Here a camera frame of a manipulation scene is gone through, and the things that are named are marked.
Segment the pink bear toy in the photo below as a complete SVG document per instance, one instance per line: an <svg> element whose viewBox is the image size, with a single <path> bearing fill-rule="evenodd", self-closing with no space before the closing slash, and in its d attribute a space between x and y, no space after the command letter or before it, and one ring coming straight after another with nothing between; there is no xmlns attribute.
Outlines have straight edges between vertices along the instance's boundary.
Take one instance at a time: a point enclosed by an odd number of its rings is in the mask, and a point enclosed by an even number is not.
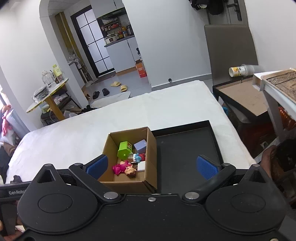
<svg viewBox="0 0 296 241"><path fill-rule="evenodd" d="M130 167L131 163L128 160L121 161L120 163L117 163L116 165L112 166L112 171L116 176L119 176L122 173L125 173L126 168Z"/></svg>

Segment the girl doll figurine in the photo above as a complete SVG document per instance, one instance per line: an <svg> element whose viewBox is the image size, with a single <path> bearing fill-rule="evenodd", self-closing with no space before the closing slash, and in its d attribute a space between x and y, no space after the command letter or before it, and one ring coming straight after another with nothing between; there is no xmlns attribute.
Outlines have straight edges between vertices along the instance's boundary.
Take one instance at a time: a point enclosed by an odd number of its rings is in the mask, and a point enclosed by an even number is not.
<svg viewBox="0 0 296 241"><path fill-rule="evenodd" d="M127 165L125 168L125 174L128 178L135 178L137 176L137 169L133 165Z"/></svg>

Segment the green toy block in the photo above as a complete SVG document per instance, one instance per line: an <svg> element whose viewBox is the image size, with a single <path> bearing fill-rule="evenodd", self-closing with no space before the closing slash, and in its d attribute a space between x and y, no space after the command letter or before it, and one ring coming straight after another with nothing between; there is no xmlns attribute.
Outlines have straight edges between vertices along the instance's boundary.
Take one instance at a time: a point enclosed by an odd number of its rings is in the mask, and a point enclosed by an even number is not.
<svg viewBox="0 0 296 241"><path fill-rule="evenodd" d="M132 144L128 141L121 142L117 151L117 157L123 161L127 160L132 152Z"/></svg>

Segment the glass perfume bottle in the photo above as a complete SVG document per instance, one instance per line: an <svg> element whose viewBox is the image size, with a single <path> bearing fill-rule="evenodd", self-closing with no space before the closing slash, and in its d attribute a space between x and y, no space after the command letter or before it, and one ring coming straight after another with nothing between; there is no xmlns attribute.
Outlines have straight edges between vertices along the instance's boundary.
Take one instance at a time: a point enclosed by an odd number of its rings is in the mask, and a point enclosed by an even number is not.
<svg viewBox="0 0 296 241"><path fill-rule="evenodd" d="M133 162L133 155L134 155L134 153L129 153L128 154L128 161L129 162Z"/></svg>

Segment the brown cardboard box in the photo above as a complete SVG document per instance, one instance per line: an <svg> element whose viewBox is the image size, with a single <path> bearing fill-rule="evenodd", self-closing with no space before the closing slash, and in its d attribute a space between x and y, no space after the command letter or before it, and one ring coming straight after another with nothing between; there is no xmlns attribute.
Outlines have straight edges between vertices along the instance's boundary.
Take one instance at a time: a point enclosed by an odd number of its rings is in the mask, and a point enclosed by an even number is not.
<svg viewBox="0 0 296 241"><path fill-rule="evenodd" d="M148 127L108 134L103 154L108 167L98 180L105 186L127 194L157 190L157 143Z"/></svg>

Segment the blue smurf figurine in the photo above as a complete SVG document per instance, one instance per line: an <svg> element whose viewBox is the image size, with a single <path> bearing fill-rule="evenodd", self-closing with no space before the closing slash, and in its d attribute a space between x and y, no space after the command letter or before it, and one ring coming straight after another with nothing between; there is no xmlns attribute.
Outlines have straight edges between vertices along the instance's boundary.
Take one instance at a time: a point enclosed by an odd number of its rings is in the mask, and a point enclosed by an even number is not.
<svg viewBox="0 0 296 241"><path fill-rule="evenodd" d="M133 155L133 162L135 162L135 163L141 162L139 153L136 153Z"/></svg>

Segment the white cube block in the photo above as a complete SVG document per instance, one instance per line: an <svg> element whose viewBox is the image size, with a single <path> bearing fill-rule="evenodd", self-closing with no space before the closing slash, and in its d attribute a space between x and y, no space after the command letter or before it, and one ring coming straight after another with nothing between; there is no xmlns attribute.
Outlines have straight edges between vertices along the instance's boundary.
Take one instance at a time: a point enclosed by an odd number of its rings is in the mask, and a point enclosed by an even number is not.
<svg viewBox="0 0 296 241"><path fill-rule="evenodd" d="M145 171L145 161L141 161L137 165L137 171L138 172L143 172Z"/></svg>

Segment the red crab toy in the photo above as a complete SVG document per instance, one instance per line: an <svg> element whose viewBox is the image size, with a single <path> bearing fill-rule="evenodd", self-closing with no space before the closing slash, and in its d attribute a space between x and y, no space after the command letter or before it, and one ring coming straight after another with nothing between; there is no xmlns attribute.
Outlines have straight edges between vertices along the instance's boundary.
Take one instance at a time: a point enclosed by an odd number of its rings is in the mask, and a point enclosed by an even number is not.
<svg viewBox="0 0 296 241"><path fill-rule="evenodd" d="M141 161L145 161L145 153L139 154L139 156Z"/></svg>

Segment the lavender cube box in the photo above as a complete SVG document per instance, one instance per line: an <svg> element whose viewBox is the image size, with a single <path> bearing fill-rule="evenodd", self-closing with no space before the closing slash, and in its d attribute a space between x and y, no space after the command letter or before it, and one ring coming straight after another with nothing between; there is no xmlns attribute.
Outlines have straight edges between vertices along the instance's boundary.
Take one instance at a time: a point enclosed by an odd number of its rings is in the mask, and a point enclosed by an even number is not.
<svg viewBox="0 0 296 241"><path fill-rule="evenodd" d="M141 140L141 141L135 143L134 148L135 148L137 153L144 154L146 152L146 149L147 149L146 140Z"/></svg>

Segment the white bed cover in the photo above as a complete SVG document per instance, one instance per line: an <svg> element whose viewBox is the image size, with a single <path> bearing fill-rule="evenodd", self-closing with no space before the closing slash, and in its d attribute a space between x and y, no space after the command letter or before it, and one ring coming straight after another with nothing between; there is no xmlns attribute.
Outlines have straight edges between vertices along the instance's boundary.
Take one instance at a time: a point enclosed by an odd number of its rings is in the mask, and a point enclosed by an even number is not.
<svg viewBox="0 0 296 241"><path fill-rule="evenodd" d="M44 164L66 169L101 155L109 133L148 127L159 130L210 121L222 158L247 169L254 158L214 98L199 80L145 93L27 133L17 146L6 173L32 181Z"/></svg>

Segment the black tray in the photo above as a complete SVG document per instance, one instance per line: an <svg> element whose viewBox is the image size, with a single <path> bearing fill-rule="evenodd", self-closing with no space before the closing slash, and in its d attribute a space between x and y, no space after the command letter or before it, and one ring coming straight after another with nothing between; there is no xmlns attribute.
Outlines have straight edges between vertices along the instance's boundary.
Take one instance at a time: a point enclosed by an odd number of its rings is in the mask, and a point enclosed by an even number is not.
<svg viewBox="0 0 296 241"><path fill-rule="evenodd" d="M215 164L223 158L210 121L152 131L157 142L157 193L179 194L197 187L205 179L197 170L203 155Z"/></svg>

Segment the yellow round table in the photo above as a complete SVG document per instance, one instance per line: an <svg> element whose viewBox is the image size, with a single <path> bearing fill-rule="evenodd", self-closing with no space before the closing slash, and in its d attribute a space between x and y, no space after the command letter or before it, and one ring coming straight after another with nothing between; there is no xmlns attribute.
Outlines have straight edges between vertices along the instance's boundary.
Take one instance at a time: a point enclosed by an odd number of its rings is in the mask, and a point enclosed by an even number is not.
<svg viewBox="0 0 296 241"><path fill-rule="evenodd" d="M33 102L26 110L26 113L30 113L31 111L33 111L34 109L36 109L40 104L42 104L43 102L46 102L51 111L55 114L56 118L59 121L62 121L65 119L62 111L58 108L57 104L55 103L54 99L53 99L53 94L55 94L59 89L61 89L67 82L68 82L69 78L66 78L65 80L63 80L62 82L60 82L59 84L57 84L55 87L53 87L52 89L49 90L49 93L40 101L38 102Z"/></svg>

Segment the white yellow bottle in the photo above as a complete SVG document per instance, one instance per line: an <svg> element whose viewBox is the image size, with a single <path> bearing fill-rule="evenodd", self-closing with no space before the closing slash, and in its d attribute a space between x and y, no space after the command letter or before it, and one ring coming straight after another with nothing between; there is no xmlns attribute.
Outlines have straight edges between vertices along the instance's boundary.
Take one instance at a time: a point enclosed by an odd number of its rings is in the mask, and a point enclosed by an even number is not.
<svg viewBox="0 0 296 241"><path fill-rule="evenodd" d="M258 65L241 65L237 67L230 67L228 70L230 77L238 77L238 76L251 76L255 73Z"/></svg>

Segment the orange carton box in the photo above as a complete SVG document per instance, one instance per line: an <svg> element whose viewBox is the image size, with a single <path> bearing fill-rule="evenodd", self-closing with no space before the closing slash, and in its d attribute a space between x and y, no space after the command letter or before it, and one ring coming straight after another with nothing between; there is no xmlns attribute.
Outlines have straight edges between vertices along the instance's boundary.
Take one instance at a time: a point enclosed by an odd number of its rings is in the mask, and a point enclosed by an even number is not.
<svg viewBox="0 0 296 241"><path fill-rule="evenodd" d="M143 65L143 62L140 59L135 62L135 66L136 66L136 69L138 71L140 78L147 77L145 67Z"/></svg>

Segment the rice cooker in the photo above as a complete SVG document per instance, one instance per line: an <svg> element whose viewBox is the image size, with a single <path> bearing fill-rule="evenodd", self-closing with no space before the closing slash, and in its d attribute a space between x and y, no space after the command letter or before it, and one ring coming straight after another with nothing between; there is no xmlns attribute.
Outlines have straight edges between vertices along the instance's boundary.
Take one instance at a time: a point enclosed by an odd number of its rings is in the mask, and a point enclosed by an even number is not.
<svg viewBox="0 0 296 241"><path fill-rule="evenodd" d="M107 37L104 38L105 43L108 45L110 43L113 43L117 40L117 37L115 34L109 34L107 35Z"/></svg>

